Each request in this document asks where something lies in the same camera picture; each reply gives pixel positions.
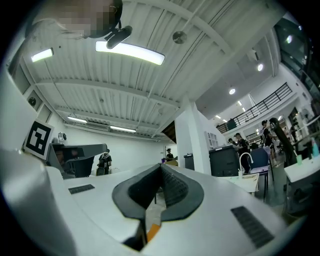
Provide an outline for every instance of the floor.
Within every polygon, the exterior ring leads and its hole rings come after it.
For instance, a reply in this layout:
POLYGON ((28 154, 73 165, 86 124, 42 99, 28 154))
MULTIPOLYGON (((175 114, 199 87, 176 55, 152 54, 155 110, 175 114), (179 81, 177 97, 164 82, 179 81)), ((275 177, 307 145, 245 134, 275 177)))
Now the floor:
MULTIPOLYGON (((284 192, 284 185, 287 182, 287 177, 284 169, 284 154, 277 155, 277 161, 281 164, 278 167, 273 167, 274 181, 272 180, 271 171, 268 177, 268 190, 265 196, 265 204, 269 205, 276 214, 281 216, 287 224, 294 221, 292 217, 283 214, 283 207, 286 198, 286 192, 284 192)), ((255 193, 255 197, 261 201, 264 199, 264 177, 259 178, 259 191, 255 193)), ((164 194, 156 194, 155 200, 151 202, 146 210, 145 226, 146 230, 149 231, 152 224, 161 225, 161 212, 166 209, 166 203, 164 194)))

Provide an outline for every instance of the green cup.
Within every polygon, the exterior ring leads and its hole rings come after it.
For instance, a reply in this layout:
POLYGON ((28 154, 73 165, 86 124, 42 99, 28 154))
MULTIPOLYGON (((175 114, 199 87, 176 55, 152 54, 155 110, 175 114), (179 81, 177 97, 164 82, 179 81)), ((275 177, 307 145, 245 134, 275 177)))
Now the green cup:
POLYGON ((296 162, 298 166, 302 165, 302 155, 299 154, 296 156, 296 162))

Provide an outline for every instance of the fluorescent light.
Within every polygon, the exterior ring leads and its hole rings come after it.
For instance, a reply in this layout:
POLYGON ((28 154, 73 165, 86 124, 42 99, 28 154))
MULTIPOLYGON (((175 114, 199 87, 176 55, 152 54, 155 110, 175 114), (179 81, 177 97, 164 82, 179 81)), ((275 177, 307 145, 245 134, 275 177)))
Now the fluorescent light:
POLYGON ((236 89, 233 89, 233 88, 232 88, 232 89, 229 91, 229 94, 232 95, 232 94, 234 94, 235 92, 236 92, 236 89))
POLYGON ((259 64, 259 65, 258 65, 258 71, 263 70, 263 68, 264 68, 264 65, 263 65, 263 64, 259 64))
POLYGON ((96 41, 95 50, 97 52, 128 55, 148 62, 152 62, 157 65, 161 65, 165 60, 165 56, 163 54, 122 42, 117 44, 114 48, 108 49, 106 41, 96 41))
POLYGON ((290 44, 292 42, 292 35, 288 35, 285 41, 290 44))
POLYGON ((73 120, 73 121, 78 121, 78 122, 81 122, 81 123, 87 123, 87 120, 84 120, 84 119, 80 119, 80 118, 76 118, 76 117, 72 117, 72 116, 68 116, 68 118, 70 120, 73 120))
POLYGON ((130 133, 135 133, 136 132, 136 130, 134 130, 134 129, 122 128, 122 127, 112 126, 112 125, 110 125, 110 128, 113 129, 113 130, 130 132, 130 133))
POLYGON ((37 62, 42 59, 51 57, 54 55, 54 50, 52 48, 39 52, 31 57, 32 62, 37 62))

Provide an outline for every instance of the rectangular light fixture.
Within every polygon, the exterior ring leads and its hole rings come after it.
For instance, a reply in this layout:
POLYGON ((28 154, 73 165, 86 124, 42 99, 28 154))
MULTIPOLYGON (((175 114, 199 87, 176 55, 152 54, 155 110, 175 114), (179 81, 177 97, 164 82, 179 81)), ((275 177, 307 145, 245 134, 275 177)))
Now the rectangular light fixture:
POLYGON ((76 118, 76 117, 72 117, 72 116, 68 116, 68 118, 73 121, 77 121, 77 122, 81 122, 81 123, 85 123, 85 124, 87 123, 87 120, 84 120, 81 118, 76 118))
POLYGON ((96 41, 95 50, 97 52, 128 55, 157 65, 161 65, 165 60, 165 56, 163 54, 122 42, 117 44, 114 48, 108 49, 106 41, 96 41))
POLYGON ((123 128, 123 127, 118 127, 118 126, 113 126, 113 125, 110 125, 110 128, 113 130, 118 130, 118 131, 123 131, 123 132, 130 132, 130 133, 136 132, 136 130, 134 130, 134 129, 128 129, 128 128, 123 128))
POLYGON ((49 58, 52 55, 54 55, 54 50, 52 48, 50 48, 50 49, 43 50, 42 52, 39 52, 39 53, 33 55, 31 57, 31 60, 32 60, 32 62, 37 62, 42 59, 49 58))

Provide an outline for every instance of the round ceiling light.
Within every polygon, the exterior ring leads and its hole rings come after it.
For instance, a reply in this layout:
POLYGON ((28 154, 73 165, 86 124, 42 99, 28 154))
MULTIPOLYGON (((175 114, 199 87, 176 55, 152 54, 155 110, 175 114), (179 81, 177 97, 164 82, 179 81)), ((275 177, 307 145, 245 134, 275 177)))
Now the round ceiling light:
POLYGON ((263 65, 263 64, 259 64, 259 65, 258 65, 258 71, 261 71, 263 68, 264 68, 264 65, 263 65))
POLYGON ((232 95, 232 94, 234 94, 235 92, 236 92, 236 89, 231 88, 230 91, 229 91, 229 94, 232 95))
POLYGON ((288 35, 285 41, 290 44, 292 42, 292 35, 288 35))

